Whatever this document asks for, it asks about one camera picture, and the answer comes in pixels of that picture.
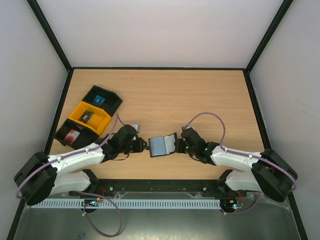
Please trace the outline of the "black card holder wallet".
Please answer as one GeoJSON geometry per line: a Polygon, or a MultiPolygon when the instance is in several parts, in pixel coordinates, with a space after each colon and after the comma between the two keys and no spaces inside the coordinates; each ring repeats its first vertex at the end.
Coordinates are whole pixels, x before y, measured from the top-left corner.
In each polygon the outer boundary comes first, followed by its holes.
{"type": "Polygon", "coordinates": [[[175,142],[177,133],[167,136],[155,136],[148,139],[148,148],[151,158],[171,155],[176,152],[175,142]]]}

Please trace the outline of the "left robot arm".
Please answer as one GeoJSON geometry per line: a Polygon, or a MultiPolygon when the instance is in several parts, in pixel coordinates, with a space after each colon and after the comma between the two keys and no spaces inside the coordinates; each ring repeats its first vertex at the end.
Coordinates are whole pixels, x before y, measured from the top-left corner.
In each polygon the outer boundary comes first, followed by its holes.
{"type": "Polygon", "coordinates": [[[120,154],[141,153],[146,147],[147,142],[138,136],[137,129],[125,124],[117,133],[110,133],[77,150],[56,155],[37,152],[15,175],[15,196],[33,206],[66,192],[94,194],[99,180],[87,166],[115,161],[120,154]]]}

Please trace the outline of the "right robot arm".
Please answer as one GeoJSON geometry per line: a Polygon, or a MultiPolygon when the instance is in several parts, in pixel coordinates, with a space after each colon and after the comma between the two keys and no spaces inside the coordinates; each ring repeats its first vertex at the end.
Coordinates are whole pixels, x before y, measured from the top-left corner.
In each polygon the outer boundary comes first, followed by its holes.
{"type": "Polygon", "coordinates": [[[268,198],[283,202],[295,187],[298,174],[273,149],[246,152],[227,148],[221,143],[206,142],[192,128],[184,129],[175,143],[175,151],[194,160],[214,166],[232,168],[218,183],[218,191],[229,196],[237,190],[262,192],[268,198]]]}

